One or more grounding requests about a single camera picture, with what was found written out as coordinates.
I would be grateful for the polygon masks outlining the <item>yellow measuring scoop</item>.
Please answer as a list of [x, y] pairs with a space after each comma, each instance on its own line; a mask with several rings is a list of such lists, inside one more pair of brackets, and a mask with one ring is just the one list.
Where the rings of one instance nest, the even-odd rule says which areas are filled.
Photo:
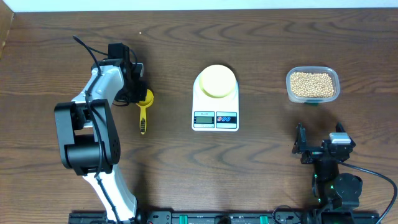
[[139, 129], [141, 134], [145, 134], [147, 130], [147, 108], [154, 102], [154, 94], [150, 89], [147, 89], [146, 98], [144, 101], [137, 103], [140, 108]]

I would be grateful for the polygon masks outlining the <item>pale yellow bowl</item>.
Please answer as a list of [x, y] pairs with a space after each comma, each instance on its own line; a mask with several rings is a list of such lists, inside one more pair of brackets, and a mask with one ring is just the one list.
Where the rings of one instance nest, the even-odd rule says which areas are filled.
[[212, 98], [224, 98], [236, 88], [237, 80], [231, 69], [224, 65], [210, 65], [199, 75], [199, 88]]

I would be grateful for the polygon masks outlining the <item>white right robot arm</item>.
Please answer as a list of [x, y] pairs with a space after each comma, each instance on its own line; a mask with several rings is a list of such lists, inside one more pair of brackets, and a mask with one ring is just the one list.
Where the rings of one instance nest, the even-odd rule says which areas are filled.
[[302, 223], [355, 224], [353, 210], [359, 207], [363, 181], [360, 177], [341, 173], [339, 163], [349, 159], [356, 146], [338, 123], [320, 146], [309, 146], [303, 125], [297, 125], [297, 137], [292, 149], [300, 154], [302, 164], [312, 165], [312, 190], [319, 207], [304, 212]]

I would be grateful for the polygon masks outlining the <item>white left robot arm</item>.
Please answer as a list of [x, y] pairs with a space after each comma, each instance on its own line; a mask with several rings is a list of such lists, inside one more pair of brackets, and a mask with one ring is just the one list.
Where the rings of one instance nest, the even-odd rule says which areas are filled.
[[70, 102], [54, 109], [62, 164], [95, 190], [105, 212], [73, 212], [69, 223], [147, 223], [118, 162], [121, 145], [111, 113], [116, 95], [131, 69], [121, 59], [106, 59], [91, 69], [91, 78]]

